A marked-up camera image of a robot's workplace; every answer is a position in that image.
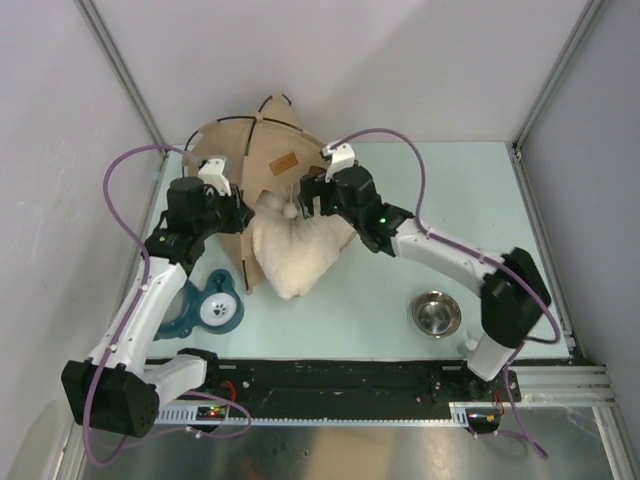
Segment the aluminium frame post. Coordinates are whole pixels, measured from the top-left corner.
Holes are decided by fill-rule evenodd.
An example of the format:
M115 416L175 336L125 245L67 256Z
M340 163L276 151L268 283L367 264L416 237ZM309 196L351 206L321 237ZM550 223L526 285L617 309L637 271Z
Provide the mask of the aluminium frame post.
M93 35L107 64L111 68L126 98L130 102L136 116L142 123L150 140L157 145L165 144L157 122L145 101L130 69L118 48L110 29L105 22L95 1L75 0L75 6L83 17L89 31Z
M564 77L568 74L579 50L586 42L591 30L595 27L599 16L608 5L609 1L605 0L589 0L585 3L512 142L512 147L515 151L520 151L527 142L532 130L543 116Z

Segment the white paw print bowl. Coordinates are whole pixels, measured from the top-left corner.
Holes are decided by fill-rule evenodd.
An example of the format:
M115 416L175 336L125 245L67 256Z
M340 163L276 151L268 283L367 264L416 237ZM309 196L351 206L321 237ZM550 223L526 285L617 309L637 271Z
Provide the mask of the white paw print bowl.
M237 301L227 293L215 293L203 300L199 315L201 321L209 327L221 327L228 324L236 315Z

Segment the left aluminium frame post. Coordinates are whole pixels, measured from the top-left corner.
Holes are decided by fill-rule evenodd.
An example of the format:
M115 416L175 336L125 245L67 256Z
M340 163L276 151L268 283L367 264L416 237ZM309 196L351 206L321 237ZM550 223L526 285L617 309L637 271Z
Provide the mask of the left aluminium frame post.
M75 6L83 17L89 31L93 35L107 64L111 68L126 98L130 102L136 116L142 123L150 140L157 145L165 144L157 122L145 101L130 69L118 48L110 29L105 22L95 1L75 0Z

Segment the cream fluffy cushion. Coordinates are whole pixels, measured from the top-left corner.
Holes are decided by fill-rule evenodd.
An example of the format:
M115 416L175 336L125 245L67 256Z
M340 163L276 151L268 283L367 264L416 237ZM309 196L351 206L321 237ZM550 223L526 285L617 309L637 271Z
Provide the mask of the cream fluffy cushion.
M288 204L297 209L295 219L283 215ZM260 195L251 228L254 256L284 300L306 295L355 237L340 216L305 219L287 196L271 192Z

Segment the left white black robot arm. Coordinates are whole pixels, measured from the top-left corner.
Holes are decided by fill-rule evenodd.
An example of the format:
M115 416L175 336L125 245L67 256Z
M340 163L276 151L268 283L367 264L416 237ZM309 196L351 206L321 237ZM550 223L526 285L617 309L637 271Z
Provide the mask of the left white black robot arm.
M148 350L210 236L243 232L253 217L239 188L221 174L178 178L167 207L144 242L137 278L99 343L84 361L70 360L61 380L83 429L141 438L167 404L192 391L201 399L221 389L211 357L179 353L146 370Z

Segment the right aluminium frame post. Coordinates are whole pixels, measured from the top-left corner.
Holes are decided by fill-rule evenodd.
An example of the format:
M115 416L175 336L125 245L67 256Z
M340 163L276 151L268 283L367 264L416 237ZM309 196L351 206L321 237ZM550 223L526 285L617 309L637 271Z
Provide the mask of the right aluminium frame post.
M564 77L568 74L579 50L586 42L591 30L595 27L599 16L608 5L609 1L605 0L589 0L585 3L512 142L512 147L515 151L520 151L527 142L532 130L543 116Z

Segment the teal double bowl stand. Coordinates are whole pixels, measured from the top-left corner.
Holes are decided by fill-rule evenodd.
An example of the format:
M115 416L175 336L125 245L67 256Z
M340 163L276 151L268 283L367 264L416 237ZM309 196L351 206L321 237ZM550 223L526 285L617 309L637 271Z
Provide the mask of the teal double bowl stand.
M187 338L195 328L223 335L237 328L245 309L228 270L214 270L203 288L190 279L179 290L154 337L155 341Z

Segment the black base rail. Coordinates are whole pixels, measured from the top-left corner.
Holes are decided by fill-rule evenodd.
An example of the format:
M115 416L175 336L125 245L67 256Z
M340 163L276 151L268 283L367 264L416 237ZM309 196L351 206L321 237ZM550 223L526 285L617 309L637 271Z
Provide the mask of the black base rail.
M520 401L515 373L476 379L460 361L215 361L200 392L259 421L444 420L452 403Z

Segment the steel pet bowl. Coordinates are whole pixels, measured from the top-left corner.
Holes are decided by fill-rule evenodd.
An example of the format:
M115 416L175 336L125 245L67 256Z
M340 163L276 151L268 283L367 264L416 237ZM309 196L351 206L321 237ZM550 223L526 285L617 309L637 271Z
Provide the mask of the steel pet bowl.
M431 338L445 338L459 328L462 312L450 295L440 291L425 292L411 305L411 315L418 329Z

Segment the clear plastic water bottle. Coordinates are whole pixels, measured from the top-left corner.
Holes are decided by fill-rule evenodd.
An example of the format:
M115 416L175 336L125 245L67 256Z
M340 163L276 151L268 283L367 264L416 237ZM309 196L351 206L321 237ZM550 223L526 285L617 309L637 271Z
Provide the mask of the clear plastic water bottle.
M464 351L468 353L475 351L481 337L482 337L481 333L478 333L472 330L467 330L464 334L463 343L462 343L462 347Z

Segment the beige fabric pet tent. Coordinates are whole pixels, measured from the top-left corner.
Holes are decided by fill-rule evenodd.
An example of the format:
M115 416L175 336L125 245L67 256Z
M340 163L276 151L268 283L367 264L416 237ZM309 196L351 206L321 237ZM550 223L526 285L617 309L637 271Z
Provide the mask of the beige fabric pet tent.
M297 202L300 179L326 170L325 141L301 126L283 94L251 114L204 124L196 136L192 153L225 157L226 178L255 212L243 233L219 237L246 290L268 281L282 299L306 295L356 235L338 215L304 218Z

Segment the black tent pole front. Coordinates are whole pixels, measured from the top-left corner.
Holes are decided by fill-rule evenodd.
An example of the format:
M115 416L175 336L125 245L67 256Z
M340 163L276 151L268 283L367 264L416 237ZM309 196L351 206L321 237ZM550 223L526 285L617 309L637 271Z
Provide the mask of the black tent pole front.
M249 120L241 147L240 187L251 207L263 192L284 194L300 165L296 141L299 119L285 94L265 99Z

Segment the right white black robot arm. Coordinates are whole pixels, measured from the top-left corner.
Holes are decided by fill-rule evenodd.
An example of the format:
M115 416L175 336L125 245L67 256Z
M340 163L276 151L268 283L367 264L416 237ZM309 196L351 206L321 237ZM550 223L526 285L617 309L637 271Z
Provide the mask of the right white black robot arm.
M526 250L493 256L427 228L412 212L384 202L362 166L303 176L298 201L307 217L340 216L371 252L429 267L479 298L483 335L461 373L473 400L496 392L499 373L540 318L551 315L551 295Z

